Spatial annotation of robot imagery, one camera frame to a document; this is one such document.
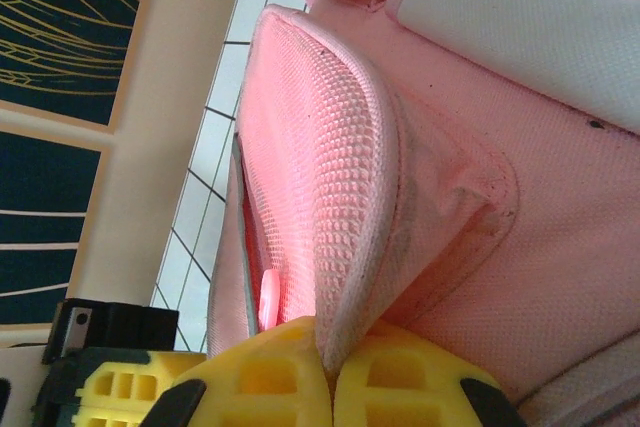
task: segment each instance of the black plastic piece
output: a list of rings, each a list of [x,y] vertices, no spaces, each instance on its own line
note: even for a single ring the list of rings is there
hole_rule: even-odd
[[[73,352],[49,369],[33,407],[33,427],[68,427],[66,418],[77,412],[80,398],[76,390],[105,362],[149,364],[151,357],[144,350],[91,347]]]
[[[460,386],[482,427],[527,427],[502,391],[471,378],[462,379]]]
[[[11,382],[7,379],[0,379],[0,423],[2,423],[4,411],[9,403],[9,395],[11,395]]]
[[[153,307],[67,299],[58,304],[42,363],[86,347],[173,350],[178,315]]]
[[[191,379],[165,391],[140,427],[187,427],[207,390],[207,384]]]

